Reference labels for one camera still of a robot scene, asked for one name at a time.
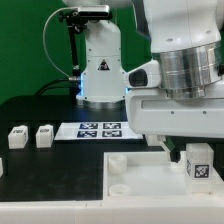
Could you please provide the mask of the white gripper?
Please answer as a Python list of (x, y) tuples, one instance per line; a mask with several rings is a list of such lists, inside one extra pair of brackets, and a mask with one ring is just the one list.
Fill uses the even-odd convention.
[(224, 99), (168, 99), (159, 89), (130, 90), (126, 95), (130, 128), (138, 134), (160, 135), (159, 145), (170, 162), (178, 163), (180, 151), (170, 137), (224, 138)]

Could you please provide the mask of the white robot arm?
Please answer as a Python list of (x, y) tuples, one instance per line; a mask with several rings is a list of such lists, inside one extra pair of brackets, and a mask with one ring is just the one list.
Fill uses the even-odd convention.
[(133, 7), (152, 60), (126, 73), (127, 119), (145, 136), (224, 139), (224, 0), (62, 0)]

